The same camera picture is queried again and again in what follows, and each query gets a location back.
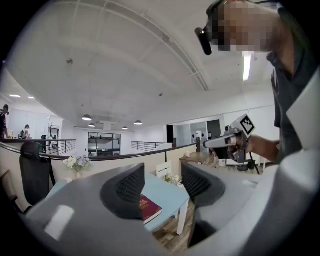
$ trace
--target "white flowers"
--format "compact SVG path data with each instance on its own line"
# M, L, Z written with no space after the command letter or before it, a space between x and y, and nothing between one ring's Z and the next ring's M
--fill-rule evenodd
M70 156L68 159L63 160L63 163L69 169L73 169L76 172L80 172L82 168L86 168L90 164L90 160L89 158L84 158L83 156Z

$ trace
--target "dark gray shirt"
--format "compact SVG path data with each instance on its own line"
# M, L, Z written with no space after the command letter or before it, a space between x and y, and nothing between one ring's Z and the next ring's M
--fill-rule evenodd
M285 70L275 52L269 53L267 60L274 66L271 76L275 105L274 126L281 129L278 163L286 156L302 149L298 135L287 117L287 111L308 85L317 67L311 50L305 47L307 44L304 44L304 36L299 34L299 30L292 29L297 27L297 22L293 18L288 18L288 13L285 19L283 12L279 11L279 14L281 19L290 26L293 34L294 76Z

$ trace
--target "flower vase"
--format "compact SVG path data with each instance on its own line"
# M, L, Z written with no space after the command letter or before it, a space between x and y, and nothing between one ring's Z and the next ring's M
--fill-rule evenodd
M82 178L82 174L81 171L76 171L76 179L81 179Z

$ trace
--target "window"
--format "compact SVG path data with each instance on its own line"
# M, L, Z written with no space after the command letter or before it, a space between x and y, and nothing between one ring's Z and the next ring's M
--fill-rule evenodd
M88 156L121 155L121 134L88 132Z

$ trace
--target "gray chair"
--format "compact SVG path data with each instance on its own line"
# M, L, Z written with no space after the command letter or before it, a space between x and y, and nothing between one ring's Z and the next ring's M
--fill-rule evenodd
M33 141L25 142L21 147L20 169L23 191L27 202L32 206L49 194L50 177L52 186L56 184L51 160L41 158L39 150L40 144Z

